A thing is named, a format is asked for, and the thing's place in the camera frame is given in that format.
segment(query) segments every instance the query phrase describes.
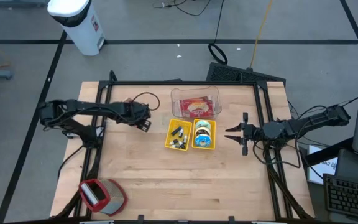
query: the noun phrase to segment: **yellow bin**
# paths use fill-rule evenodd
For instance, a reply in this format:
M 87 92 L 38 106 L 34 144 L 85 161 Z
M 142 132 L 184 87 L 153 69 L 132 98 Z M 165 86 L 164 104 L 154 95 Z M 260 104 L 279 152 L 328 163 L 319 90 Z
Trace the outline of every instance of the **yellow bin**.
M 172 136 L 171 133 L 176 128 L 179 128 L 181 126 L 183 128 L 183 137 L 179 138 L 179 133 L 176 133 L 176 135 Z M 169 145 L 170 142 L 172 142 L 174 139 L 177 139 L 178 141 L 183 142 L 185 135 L 187 134 L 187 143 L 185 144 L 185 149 L 177 149 L 175 146 Z M 165 139 L 165 147 L 170 149 L 177 149 L 181 151 L 187 151 L 189 147 L 190 142 L 190 134 L 191 134 L 191 122 L 188 121 L 182 121 L 178 119 L 171 119 L 169 122 L 169 128 L 167 133 L 167 138 Z
M 216 122 L 215 121 L 211 121 L 211 120 L 204 120 L 204 121 L 208 121 L 211 125 L 211 139 L 212 139 L 212 144 L 209 145 L 208 147 L 198 147 L 195 145 L 195 131 L 196 131 L 196 123 L 198 121 L 201 121 L 201 119 L 194 119 L 193 122 L 193 131 L 191 132 L 191 134 L 193 135 L 193 137 L 191 138 L 191 146 L 194 149 L 209 149 L 209 150 L 214 150 L 215 149 L 215 145 L 216 145 Z

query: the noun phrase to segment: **clear plastic box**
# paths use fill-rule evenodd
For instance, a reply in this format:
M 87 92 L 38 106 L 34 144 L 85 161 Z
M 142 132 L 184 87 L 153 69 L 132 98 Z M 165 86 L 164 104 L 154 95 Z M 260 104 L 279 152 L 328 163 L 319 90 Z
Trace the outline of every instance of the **clear plastic box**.
M 215 118 L 221 111 L 219 90 L 215 86 L 171 91 L 172 114 L 177 118 Z

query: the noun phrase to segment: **trash can lid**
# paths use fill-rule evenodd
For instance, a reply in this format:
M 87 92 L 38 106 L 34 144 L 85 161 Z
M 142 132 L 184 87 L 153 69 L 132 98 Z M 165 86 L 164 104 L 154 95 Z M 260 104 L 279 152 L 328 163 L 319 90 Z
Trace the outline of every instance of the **trash can lid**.
M 90 0 L 50 0 L 48 12 L 51 16 L 71 17 L 78 15 Z

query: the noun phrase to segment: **plastic container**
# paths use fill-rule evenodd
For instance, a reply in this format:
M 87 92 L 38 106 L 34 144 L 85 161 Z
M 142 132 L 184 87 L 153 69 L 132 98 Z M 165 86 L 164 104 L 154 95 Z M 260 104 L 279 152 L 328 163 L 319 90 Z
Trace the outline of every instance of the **plastic container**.
M 82 54 L 99 54 L 104 35 L 91 0 L 51 0 L 48 12 L 60 23 Z
M 178 133 L 176 133 L 176 135 L 174 135 L 174 136 L 171 135 L 172 131 L 174 131 L 179 126 L 181 126 L 183 128 L 183 137 L 182 138 L 179 138 Z M 172 142 L 174 139 L 177 139 L 178 141 L 183 142 L 186 134 L 187 134 L 187 142 L 185 144 L 185 149 L 181 149 L 181 148 L 178 149 L 175 146 L 169 145 L 169 143 Z M 191 122 L 182 121 L 182 120 L 178 120 L 178 119 L 171 119 L 171 121 L 169 122 L 167 138 L 165 139 L 165 147 L 170 148 L 170 149 L 187 151 L 187 149 L 189 147 L 189 142 L 190 142 L 190 135 L 191 135 Z
M 211 139 L 212 139 L 212 144 L 210 144 L 208 147 L 198 147 L 195 145 L 195 131 L 196 131 L 196 123 L 202 119 L 194 119 L 193 122 L 193 130 L 191 131 L 191 146 L 194 149 L 209 149 L 209 150 L 214 150 L 215 149 L 215 145 L 216 145 L 216 121 L 211 121 L 211 120 L 205 120 L 208 121 L 211 125 Z
M 215 118 L 221 111 L 219 90 L 215 86 L 171 91 L 172 114 L 177 118 Z

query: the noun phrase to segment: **keyboard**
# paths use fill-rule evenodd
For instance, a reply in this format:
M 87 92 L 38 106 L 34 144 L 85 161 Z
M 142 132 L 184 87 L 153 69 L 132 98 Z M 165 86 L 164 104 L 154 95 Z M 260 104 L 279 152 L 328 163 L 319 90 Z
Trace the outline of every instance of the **keyboard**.
M 326 210 L 358 217 L 358 180 L 324 174 Z

